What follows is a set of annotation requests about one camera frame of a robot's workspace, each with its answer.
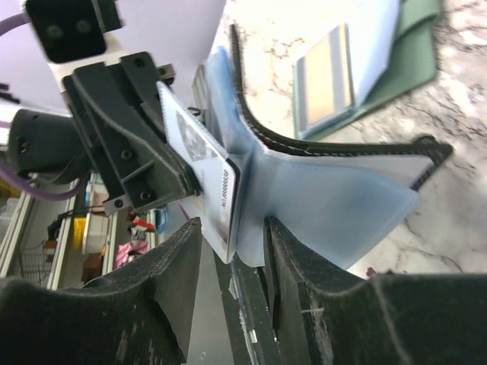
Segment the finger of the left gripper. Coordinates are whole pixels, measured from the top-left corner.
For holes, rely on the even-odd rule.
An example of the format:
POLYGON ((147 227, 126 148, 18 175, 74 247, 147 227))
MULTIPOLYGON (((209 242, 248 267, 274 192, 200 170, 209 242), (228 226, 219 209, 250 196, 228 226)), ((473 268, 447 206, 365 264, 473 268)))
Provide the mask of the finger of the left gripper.
POLYGON ((120 64, 136 96, 136 106, 155 135, 167 142, 157 82, 161 74, 148 52, 123 56, 120 64))
POLYGON ((107 188, 106 211, 147 211, 198 194, 192 169, 143 118, 120 62, 76 68, 62 83, 78 134, 107 188))

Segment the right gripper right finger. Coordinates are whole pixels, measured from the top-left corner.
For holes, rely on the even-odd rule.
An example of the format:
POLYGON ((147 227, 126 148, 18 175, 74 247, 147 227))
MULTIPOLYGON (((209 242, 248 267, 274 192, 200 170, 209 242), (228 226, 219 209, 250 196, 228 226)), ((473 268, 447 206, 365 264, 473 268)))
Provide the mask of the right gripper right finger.
POLYGON ((486 277, 362 279, 264 220, 272 327, 284 364, 484 364, 486 277))

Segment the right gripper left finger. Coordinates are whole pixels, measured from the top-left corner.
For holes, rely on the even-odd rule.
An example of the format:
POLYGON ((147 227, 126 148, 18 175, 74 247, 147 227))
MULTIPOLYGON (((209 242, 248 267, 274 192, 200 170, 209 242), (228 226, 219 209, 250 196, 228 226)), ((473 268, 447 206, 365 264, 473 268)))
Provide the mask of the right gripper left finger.
POLYGON ((3 364, 184 364, 202 233, 187 221, 161 245, 81 288, 1 281, 3 364))

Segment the black leather card holder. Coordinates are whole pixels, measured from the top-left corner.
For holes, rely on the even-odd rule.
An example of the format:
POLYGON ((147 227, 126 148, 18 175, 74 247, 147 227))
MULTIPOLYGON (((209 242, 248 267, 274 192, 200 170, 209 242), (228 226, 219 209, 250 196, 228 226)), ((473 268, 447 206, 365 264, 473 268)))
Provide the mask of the black leather card holder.
POLYGON ((373 249, 413 210, 419 189, 453 153, 430 135, 403 144, 300 141, 266 128, 244 93, 237 27, 206 63, 207 128, 240 172, 236 252, 264 263, 264 220, 278 218, 303 244, 342 268, 373 249))

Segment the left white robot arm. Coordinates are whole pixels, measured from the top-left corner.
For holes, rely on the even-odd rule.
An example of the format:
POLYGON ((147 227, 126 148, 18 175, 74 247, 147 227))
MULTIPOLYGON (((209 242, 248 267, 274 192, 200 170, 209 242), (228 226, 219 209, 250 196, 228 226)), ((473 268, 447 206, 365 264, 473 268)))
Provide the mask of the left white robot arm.
POLYGON ((197 195, 191 167, 169 145, 156 84, 170 86, 170 65, 150 54, 77 68, 62 80, 69 116, 33 109, 15 113, 7 158, 17 178, 31 173, 64 185, 99 173, 106 213, 147 211, 197 195))

